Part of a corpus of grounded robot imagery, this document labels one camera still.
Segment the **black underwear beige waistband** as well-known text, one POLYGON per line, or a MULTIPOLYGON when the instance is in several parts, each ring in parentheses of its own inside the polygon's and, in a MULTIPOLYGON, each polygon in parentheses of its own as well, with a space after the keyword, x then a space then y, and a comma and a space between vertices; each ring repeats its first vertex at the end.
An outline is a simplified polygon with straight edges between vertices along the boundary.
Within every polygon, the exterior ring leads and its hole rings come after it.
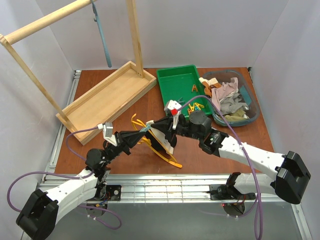
POLYGON ((155 128, 151 127, 154 120, 148 121, 146 124, 150 126, 151 133, 154 135, 155 140, 161 145, 161 147, 166 151, 167 154, 174 153, 174 147, 171 147, 169 142, 165 139, 166 132, 161 132, 155 128))

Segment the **green plastic tray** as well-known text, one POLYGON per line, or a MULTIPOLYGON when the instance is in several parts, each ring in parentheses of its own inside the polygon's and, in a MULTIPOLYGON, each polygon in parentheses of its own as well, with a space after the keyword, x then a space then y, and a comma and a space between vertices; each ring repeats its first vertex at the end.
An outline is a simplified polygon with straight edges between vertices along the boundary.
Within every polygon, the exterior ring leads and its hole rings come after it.
POLYGON ((204 86, 199 81, 199 73, 195 65, 185 65, 157 70, 163 103, 183 98, 185 103, 198 95, 204 95, 204 86), (192 92, 196 85, 198 92, 192 92))

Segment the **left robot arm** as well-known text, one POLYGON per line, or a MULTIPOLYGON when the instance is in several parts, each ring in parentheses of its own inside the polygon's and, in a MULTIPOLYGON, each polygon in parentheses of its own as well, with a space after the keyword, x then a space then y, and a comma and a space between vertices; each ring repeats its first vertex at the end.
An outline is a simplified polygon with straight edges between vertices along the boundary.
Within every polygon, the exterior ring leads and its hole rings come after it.
POLYGON ((90 149, 85 169, 55 188, 35 190, 20 211, 16 224, 33 240, 46 239, 56 223, 70 211, 87 200, 105 197, 105 182, 110 173, 107 165, 121 153, 130 155, 130 149, 145 134, 142 130, 116 132, 104 141, 102 149, 90 149))

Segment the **blue plastic hanger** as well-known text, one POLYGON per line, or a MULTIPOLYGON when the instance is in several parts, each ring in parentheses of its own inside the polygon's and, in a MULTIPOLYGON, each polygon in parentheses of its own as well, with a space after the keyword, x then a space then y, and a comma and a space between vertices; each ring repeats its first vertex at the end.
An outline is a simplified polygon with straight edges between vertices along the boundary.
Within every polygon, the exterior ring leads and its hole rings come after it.
POLYGON ((100 17, 99 17, 99 14, 98 14, 98 11, 97 11, 97 8, 96 8, 96 5, 95 5, 95 1, 94 0, 90 0, 90 3, 92 5, 92 11, 94 13, 94 21, 97 24, 99 35, 100 35, 100 38, 101 38, 101 42, 102 42, 103 51, 104 51, 105 59, 106 59, 106 62, 107 62, 107 66, 109 68, 111 68, 112 67, 112 61, 111 61, 111 57, 110 57, 110 54, 109 54, 109 50, 108 50, 107 42, 106 42, 105 35, 104 35, 104 32, 103 32, 103 28, 102 28, 102 25, 101 25, 100 17))

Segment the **clear plastic laundry bin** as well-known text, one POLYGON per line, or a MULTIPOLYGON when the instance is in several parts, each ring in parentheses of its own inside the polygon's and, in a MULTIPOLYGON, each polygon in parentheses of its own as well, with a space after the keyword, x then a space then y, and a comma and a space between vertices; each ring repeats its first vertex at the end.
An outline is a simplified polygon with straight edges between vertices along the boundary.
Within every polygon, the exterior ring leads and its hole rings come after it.
POLYGON ((249 110, 246 112, 249 119, 234 122, 228 121, 228 123, 232 127, 240 127, 248 125, 251 122, 255 121, 260 114, 258 103, 256 102, 255 97, 251 92, 243 75, 238 71, 226 69, 220 71, 210 71, 202 76, 202 78, 207 80, 210 80, 211 78, 216 78, 219 83, 229 82, 230 79, 233 77, 238 78, 239 93, 242 94, 243 101, 249 106, 249 110))

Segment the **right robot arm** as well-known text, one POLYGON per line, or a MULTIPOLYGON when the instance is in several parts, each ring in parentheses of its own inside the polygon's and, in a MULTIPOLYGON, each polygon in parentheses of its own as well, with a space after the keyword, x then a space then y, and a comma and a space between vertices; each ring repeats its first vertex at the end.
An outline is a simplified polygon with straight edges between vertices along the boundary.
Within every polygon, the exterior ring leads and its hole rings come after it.
POLYGON ((300 204, 311 174, 298 153, 287 154, 266 151, 238 141, 212 127, 212 121, 201 111, 168 115, 150 120, 150 129, 165 146, 174 148, 177 136, 196 139, 207 154, 252 165, 259 174, 231 173, 225 184, 209 188, 211 198, 236 200, 244 196, 254 198, 256 193, 276 195, 290 204, 300 204))

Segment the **teal clothespin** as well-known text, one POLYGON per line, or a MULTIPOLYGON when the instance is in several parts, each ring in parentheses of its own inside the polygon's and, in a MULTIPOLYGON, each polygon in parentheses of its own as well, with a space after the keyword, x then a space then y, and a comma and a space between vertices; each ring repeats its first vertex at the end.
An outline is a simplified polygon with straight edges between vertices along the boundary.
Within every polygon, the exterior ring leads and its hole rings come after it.
POLYGON ((143 127, 140 132, 147 132, 151 127, 149 125, 143 127))

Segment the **pile of clothes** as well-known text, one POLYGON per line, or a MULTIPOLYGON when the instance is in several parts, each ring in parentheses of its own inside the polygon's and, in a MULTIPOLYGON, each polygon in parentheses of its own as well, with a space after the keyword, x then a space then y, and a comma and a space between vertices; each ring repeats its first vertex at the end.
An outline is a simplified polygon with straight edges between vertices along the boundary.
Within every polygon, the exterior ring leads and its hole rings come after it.
POLYGON ((232 77, 229 82, 222 83, 219 83, 215 77, 211 79, 200 77, 198 80, 204 87, 205 95, 211 99, 228 122, 249 119, 247 116, 249 106, 239 92, 237 77, 232 77))

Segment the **yellow clothespin right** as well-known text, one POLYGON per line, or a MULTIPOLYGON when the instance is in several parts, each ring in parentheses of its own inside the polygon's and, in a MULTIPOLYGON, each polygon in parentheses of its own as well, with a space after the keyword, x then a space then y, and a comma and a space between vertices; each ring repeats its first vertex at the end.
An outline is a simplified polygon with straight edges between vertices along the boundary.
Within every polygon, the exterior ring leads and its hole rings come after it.
POLYGON ((195 103, 194 103, 194 106, 197 106, 197 107, 201 108, 201 110, 205 108, 204 105, 202 105, 202 104, 200 104, 200 103, 198 103, 198 102, 195 102, 195 103))

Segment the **dark grey clothespin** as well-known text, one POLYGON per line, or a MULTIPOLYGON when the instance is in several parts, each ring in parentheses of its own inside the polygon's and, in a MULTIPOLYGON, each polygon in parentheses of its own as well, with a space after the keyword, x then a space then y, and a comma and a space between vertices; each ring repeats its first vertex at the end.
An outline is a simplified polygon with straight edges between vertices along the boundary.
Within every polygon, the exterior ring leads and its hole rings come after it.
POLYGON ((185 101, 183 100, 183 98, 182 98, 182 97, 181 97, 181 98, 179 98, 179 99, 177 100, 177 102, 178 102, 180 105, 185 104, 185 101))

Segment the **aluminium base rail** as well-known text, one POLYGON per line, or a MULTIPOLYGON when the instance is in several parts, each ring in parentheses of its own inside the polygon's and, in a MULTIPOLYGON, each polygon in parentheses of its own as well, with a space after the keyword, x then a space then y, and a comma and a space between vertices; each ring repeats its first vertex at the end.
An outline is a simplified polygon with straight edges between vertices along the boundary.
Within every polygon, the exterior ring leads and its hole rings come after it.
POLYGON ((218 203, 211 200, 210 186, 219 187, 227 182, 228 174, 110 174, 107 186, 120 185, 116 193, 120 200, 109 203, 218 203))

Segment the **yellow plastic hanger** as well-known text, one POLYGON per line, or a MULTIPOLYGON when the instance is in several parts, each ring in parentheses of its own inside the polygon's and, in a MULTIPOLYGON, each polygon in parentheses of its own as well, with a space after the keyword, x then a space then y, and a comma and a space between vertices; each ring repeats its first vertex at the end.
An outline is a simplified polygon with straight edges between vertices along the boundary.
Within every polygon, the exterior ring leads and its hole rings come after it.
MULTIPOLYGON (((130 119, 131 125, 135 130, 141 130, 142 128, 149 126, 147 123, 144 123, 140 119, 136 118, 136 113, 134 113, 130 119)), ((145 136, 139 141, 141 144, 146 144, 158 157, 167 162, 168 164, 181 169, 183 167, 182 164, 178 163, 173 154, 166 153, 166 151, 162 148, 162 146, 156 141, 154 135, 149 129, 145 136)))

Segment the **wooden clothes rack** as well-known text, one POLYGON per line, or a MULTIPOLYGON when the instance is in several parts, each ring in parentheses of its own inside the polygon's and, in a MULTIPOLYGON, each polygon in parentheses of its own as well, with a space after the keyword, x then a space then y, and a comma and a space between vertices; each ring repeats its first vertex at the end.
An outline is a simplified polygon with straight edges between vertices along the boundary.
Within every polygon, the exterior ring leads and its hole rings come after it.
POLYGON ((111 123, 157 83, 156 77, 144 70, 143 67, 136 2, 134 0, 126 1, 135 61, 128 61, 65 109, 60 108, 12 45, 88 5, 93 5, 93 3, 92 0, 76 0, 12 33, 0 37, 0 43, 3 47, 56 109, 56 116, 61 123, 71 133, 75 134, 82 145, 92 140, 100 130, 89 130, 87 133, 81 134, 80 129, 101 123, 111 123))

